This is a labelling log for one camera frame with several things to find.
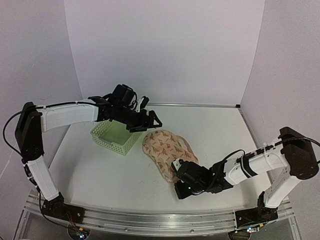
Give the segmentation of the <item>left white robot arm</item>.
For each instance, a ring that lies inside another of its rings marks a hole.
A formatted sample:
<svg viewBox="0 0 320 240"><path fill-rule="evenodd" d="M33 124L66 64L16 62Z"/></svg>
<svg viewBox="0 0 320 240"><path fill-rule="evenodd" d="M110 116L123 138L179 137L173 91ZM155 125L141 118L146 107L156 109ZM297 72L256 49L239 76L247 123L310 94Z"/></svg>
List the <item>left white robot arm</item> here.
<svg viewBox="0 0 320 240"><path fill-rule="evenodd" d="M153 110L145 107L149 98L138 98L136 92L125 84L118 84L113 92L104 96L91 96L82 101L69 101L51 105L24 104L14 136L18 147L11 146L21 157L28 180L48 201L47 209L57 219L67 214L64 198L51 176L44 160L43 133L79 123L116 121L131 133L161 128L162 122Z"/></svg>

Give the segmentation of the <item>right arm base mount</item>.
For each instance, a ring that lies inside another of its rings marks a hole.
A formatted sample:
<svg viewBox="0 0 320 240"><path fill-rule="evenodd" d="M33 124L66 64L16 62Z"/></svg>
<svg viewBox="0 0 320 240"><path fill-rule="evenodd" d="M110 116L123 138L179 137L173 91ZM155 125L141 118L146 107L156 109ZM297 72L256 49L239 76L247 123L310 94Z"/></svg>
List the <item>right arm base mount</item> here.
<svg viewBox="0 0 320 240"><path fill-rule="evenodd" d="M264 200L259 198L257 206L235 212L235 225L237 230L256 227L278 219L277 207L266 207Z"/></svg>

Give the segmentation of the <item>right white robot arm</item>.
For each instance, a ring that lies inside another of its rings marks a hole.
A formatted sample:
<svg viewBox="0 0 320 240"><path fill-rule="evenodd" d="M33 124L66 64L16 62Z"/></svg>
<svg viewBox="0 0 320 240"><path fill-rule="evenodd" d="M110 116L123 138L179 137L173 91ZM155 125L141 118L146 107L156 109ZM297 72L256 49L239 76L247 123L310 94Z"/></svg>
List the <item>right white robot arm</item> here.
<svg viewBox="0 0 320 240"><path fill-rule="evenodd" d="M319 144L290 127L283 127L278 141L251 152L236 150L210 168L177 158L171 164L178 177L175 192L180 200L202 193L217 194L260 174L281 169L278 178L262 192L262 202L252 209L252 218L262 222L300 182L318 174L320 161L313 145Z"/></svg>

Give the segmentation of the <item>green plastic basket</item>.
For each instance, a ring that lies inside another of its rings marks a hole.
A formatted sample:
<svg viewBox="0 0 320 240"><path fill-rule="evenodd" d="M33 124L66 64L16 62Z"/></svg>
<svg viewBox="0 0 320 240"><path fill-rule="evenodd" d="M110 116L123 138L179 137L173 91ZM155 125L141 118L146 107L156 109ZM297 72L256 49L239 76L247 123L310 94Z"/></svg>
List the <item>green plastic basket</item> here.
<svg viewBox="0 0 320 240"><path fill-rule="evenodd" d="M99 122L90 134L99 146L126 156L142 133L129 132L125 124L106 120Z"/></svg>

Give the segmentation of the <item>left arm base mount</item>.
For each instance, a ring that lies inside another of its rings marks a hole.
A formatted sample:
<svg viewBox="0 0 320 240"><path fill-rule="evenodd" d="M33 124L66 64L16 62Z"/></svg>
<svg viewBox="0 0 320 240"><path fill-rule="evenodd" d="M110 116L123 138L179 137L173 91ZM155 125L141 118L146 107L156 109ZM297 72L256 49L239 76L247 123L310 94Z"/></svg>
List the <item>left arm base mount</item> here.
<svg viewBox="0 0 320 240"><path fill-rule="evenodd" d="M85 209L80 206L65 203L65 199L59 191L45 197L39 187L39 209L46 218L68 221L71 224L81 224L84 220Z"/></svg>

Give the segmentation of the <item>floral mesh laundry bag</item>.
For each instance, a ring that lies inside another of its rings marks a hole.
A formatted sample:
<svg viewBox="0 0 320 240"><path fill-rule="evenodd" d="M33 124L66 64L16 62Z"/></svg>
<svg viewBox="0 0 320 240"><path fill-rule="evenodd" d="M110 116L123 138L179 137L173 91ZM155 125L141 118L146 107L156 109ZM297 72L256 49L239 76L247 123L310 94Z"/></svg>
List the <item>floral mesh laundry bag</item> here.
<svg viewBox="0 0 320 240"><path fill-rule="evenodd" d="M181 136L168 130L149 132L142 141L142 150L157 166L163 178L169 183L176 183L179 179L172 163L177 159L198 163L189 143Z"/></svg>

